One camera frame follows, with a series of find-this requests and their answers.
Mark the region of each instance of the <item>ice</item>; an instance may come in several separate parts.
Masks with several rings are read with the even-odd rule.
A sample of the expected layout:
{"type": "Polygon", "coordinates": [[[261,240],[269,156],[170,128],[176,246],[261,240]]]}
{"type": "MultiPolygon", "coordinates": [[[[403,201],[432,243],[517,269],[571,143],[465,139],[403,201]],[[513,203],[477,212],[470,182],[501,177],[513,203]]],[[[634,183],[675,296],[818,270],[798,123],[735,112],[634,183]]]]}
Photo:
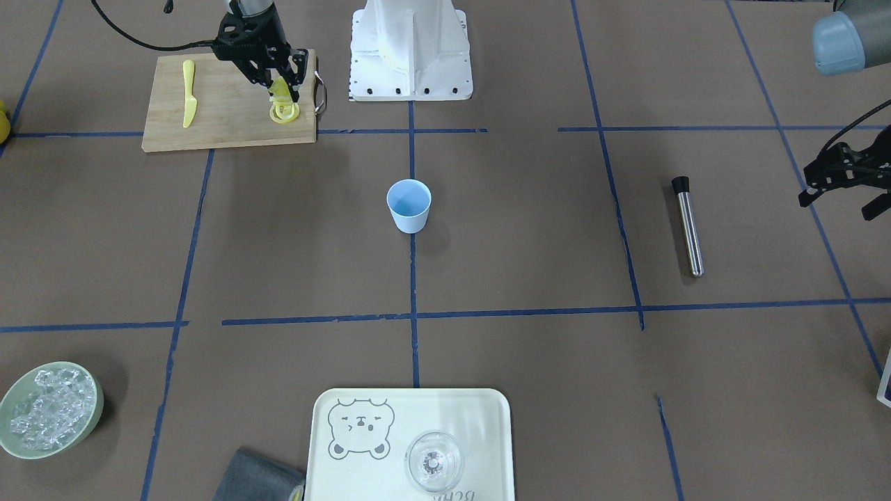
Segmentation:
{"type": "Polygon", "coordinates": [[[10,431],[21,435],[26,449],[60,448],[86,425],[95,403],[94,383],[83,371],[72,368],[38,371],[34,383],[41,391],[16,405],[10,431]]]}

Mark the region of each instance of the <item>gray cloth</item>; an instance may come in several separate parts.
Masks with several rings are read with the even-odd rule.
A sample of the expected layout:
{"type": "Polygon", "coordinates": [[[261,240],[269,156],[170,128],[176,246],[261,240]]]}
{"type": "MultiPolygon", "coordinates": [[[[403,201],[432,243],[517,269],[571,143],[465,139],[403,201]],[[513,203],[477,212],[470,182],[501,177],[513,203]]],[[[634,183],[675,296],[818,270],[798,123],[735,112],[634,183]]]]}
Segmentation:
{"type": "Polygon", "coordinates": [[[239,449],[229,462],[213,501],[291,501],[303,473],[239,449]]]}

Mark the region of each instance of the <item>cable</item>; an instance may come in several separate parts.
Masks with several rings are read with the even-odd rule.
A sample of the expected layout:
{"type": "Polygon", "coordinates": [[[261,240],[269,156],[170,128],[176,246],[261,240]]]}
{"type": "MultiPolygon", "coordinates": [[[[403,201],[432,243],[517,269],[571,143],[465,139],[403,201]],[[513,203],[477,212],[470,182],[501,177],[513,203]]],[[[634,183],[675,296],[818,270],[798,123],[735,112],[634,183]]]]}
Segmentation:
{"type": "Polygon", "coordinates": [[[185,49],[192,49],[194,47],[210,47],[214,44],[213,40],[201,40],[199,42],[191,42],[190,44],[179,45],[176,47],[163,47],[163,46],[158,46],[158,45],[146,44],[142,40],[137,40],[136,38],[130,36],[130,34],[128,34],[126,31],[118,28],[118,25],[111,22],[109,17],[107,15],[105,15],[105,12],[102,11],[102,8],[99,7],[99,4],[96,3],[96,0],[90,0],[90,1],[93,2],[93,7],[96,9],[96,11],[99,13],[99,15],[102,16],[103,21],[108,23],[109,26],[111,26],[115,31],[117,31],[119,34],[121,34],[121,36],[123,36],[127,40],[133,42],[134,44],[141,45],[147,49],[151,49],[153,51],[175,52],[175,51],[183,51],[185,49]]]}
{"type": "Polygon", "coordinates": [[[843,128],[843,129],[841,129],[841,130],[838,132],[838,134],[835,134],[835,135],[832,137],[832,139],[830,139],[830,140],[826,143],[826,145],[823,146],[823,149],[820,150],[820,153],[826,152],[826,151],[832,146],[832,144],[836,142],[836,140],[838,140],[841,136],[844,136],[849,130],[851,130],[851,129],[854,128],[854,127],[857,127],[858,125],[861,124],[861,122],[863,122],[864,120],[868,119],[868,118],[871,117],[872,115],[875,115],[875,114],[878,113],[879,111],[884,110],[884,109],[887,108],[888,106],[891,106],[891,99],[889,99],[888,101],[885,101],[884,103],[880,104],[879,106],[876,106],[876,107],[873,108],[872,110],[869,110],[869,111],[867,111],[866,113],[864,113],[859,119],[854,120],[854,122],[853,122],[851,125],[849,125],[849,126],[843,128]]]}

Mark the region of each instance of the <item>wooden cutting board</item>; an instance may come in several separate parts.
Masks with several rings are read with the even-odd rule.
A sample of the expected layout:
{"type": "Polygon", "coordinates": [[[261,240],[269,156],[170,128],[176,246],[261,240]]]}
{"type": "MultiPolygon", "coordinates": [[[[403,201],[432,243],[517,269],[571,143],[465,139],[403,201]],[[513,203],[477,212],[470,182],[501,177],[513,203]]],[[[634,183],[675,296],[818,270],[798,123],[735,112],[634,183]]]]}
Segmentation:
{"type": "Polygon", "coordinates": [[[161,56],[151,86],[143,150],[173,152],[270,144],[315,143],[315,50],[309,51],[307,78],[300,86],[300,116],[287,124],[269,118],[269,93],[251,84],[231,62],[212,53],[161,56]],[[183,128],[183,61],[195,61],[192,93],[198,111],[183,128]]]}

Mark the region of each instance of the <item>knife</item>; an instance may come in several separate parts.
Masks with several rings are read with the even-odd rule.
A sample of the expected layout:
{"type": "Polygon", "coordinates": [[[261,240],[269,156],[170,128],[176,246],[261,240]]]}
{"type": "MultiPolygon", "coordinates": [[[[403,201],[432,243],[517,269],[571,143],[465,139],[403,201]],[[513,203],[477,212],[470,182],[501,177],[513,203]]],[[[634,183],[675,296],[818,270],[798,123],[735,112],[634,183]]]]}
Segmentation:
{"type": "Polygon", "coordinates": [[[183,115],[183,128],[192,124],[195,112],[198,110],[198,100],[192,95],[192,84],[195,81],[195,61],[187,59],[183,61],[183,80],[185,80],[185,114],[183,115]]]}

